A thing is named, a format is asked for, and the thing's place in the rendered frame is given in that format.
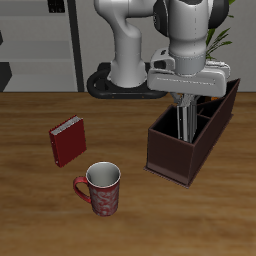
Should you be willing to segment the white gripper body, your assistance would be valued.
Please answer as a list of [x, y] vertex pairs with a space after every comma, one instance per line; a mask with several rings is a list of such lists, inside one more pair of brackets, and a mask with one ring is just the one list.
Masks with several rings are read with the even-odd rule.
[[230, 66], [225, 62], [206, 61], [205, 67], [193, 76], [179, 76], [172, 71], [151, 69], [148, 87], [151, 90], [222, 97], [226, 94]]

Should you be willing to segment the dark brown desk caddy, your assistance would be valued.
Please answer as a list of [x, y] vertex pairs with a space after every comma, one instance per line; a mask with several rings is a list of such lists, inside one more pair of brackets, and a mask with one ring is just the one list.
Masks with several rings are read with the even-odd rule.
[[192, 143], [177, 138], [177, 111], [170, 105], [148, 129], [144, 169], [189, 188], [228, 125], [240, 80], [227, 83], [226, 95], [197, 105], [197, 130]]

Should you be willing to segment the red book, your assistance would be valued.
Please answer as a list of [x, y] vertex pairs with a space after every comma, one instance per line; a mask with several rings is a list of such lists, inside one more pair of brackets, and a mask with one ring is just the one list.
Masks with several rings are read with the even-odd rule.
[[83, 119], [77, 115], [49, 130], [55, 164], [63, 167], [86, 150]]

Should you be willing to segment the green pot plant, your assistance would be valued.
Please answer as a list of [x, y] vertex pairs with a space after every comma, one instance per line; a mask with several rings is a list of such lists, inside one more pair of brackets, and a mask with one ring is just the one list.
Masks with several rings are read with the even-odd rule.
[[228, 36], [229, 29], [225, 29], [222, 31], [216, 38], [213, 38], [215, 34], [215, 28], [209, 29], [206, 39], [206, 59], [207, 60], [214, 60], [212, 53], [217, 50], [219, 47], [230, 45], [231, 41], [225, 41], [225, 38]]

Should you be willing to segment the red patterned mug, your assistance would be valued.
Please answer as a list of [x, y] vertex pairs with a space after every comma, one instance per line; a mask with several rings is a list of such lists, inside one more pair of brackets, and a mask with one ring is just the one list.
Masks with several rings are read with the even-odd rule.
[[[111, 162], [98, 162], [91, 165], [84, 176], [74, 179], [75, 193], [92, 206], [98, 216], [113, 215], [118, 209], [120, 169]], [[90, 192], [87, 196], [77, 185], [84, 183]]]

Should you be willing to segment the grey shelf unit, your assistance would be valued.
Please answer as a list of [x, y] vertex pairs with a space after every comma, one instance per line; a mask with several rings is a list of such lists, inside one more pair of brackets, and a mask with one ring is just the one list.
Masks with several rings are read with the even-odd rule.
[[74, 0], [0, 0], [0, 92], [75, 92]]

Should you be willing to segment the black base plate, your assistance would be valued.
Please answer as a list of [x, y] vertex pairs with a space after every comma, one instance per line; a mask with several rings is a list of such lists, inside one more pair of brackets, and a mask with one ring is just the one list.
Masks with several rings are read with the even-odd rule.
[[122, 88], [114, 85], [107, 79], [110, 73], [110, 63], [103, 62], [98, 65], [87, 80], [87, 91], [98, 99], [158, 99], [166, 95], [166, 92], [150, 90], [147, 82], [133, 88]]

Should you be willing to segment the dark vertical post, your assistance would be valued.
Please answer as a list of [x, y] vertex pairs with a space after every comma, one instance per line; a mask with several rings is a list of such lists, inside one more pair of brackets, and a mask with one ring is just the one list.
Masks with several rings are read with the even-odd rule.
[[79, 92], [83, 92], [84, 79], [83, 79], [82, 58], [81, 58], [78, 20], [77, 20], [77, 11], [76, 11], [76, 0], [67, 0], [67, 6], [68, 6], [68, 16], [69, 16], [70, 31], [71, 31], [72, 49], [73, 49], [73, 56], [74, 56], [77, 90]]

